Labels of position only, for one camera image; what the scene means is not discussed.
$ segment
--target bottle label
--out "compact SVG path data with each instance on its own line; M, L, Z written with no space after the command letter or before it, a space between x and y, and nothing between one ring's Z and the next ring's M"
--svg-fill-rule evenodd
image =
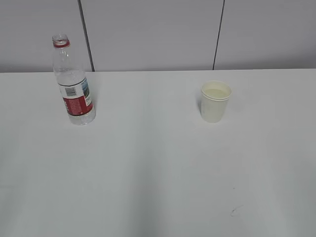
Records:
M92 101L86 78L74 85L59 84L59 89L67 112L70 115L84 115L92 109Z

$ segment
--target red label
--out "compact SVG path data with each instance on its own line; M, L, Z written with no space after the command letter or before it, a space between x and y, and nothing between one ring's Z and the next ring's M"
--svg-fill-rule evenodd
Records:
M75 99L63 98L70 115L78 116L88 113L92 109L92 102L87 106L84 96Z

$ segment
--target white table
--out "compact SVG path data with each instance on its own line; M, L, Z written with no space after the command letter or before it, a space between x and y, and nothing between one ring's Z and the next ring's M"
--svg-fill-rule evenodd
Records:
M0 74L0 237L316 236L316 70L87 76L75 126L53 73Z

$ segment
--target paper cup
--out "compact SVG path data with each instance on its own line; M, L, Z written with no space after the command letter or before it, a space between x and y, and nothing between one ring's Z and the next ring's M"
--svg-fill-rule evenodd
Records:
M202 118L207 122L220 121L232 90L221 81L209 81L202 86L201 91Z

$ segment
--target panel seam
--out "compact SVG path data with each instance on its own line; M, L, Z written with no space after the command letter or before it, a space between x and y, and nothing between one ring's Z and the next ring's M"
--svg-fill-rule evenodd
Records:
M215 62L216 62L218 42L219 42L219 37L220 37L220 34L221 34L222 21L223 21L223 15L224 15L224 7L225 7L225 0L223 0L222 14L221 14L221 20L219 22L218 35L217 35L216 48L215 48L215 54L214 54L214 61L213 61L213 68L212 68L212 70L214 70Z
M84 15L83 15L83 9L82 9L81 0L78 0L78 6L79 6L79 12L80 12L80 18L81 18L81 23L82 23L82 28L83 28L85 43L86 43L86 45L87 45L87 50L88 50L88 55L89 55L89 60L90 60L90 65L91 65L91 70L94 72L95 70L94 70L93 59L92 59L92 54L91 54L91 49L90 49L90 43L89 43L89 38L88 38L88 33L87 33L87 27L86 27L86 25L85 25L85 20L84 20Z

